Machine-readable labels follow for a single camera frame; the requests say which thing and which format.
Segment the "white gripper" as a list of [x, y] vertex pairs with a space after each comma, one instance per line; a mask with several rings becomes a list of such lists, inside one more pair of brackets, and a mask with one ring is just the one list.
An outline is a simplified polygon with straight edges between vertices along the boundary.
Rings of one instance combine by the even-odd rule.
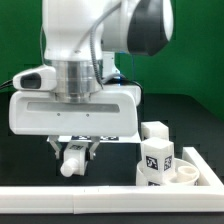
[[52, 92], [17, 91], [10, 100], [9, 125], [15, 134], [48, 135], [60, 158], [58, 136], [93, 136], [87, 160], [93, 160], [99, 136], [133, 136], [138, 131], [141, 89], [136, 85], [106, 85], [87, 103], [62, 103]]

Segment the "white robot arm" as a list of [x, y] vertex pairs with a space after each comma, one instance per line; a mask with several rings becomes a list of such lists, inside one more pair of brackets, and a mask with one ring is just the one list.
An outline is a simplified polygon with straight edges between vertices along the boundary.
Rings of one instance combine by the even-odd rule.
[[157, 54], [170, 41], [170, 0], [42, 0], [42, 66], [17, 74], [9, 125], [16, 134], [131, 137], [138, 132], [135, 86], [112, 85], [103, 54]]

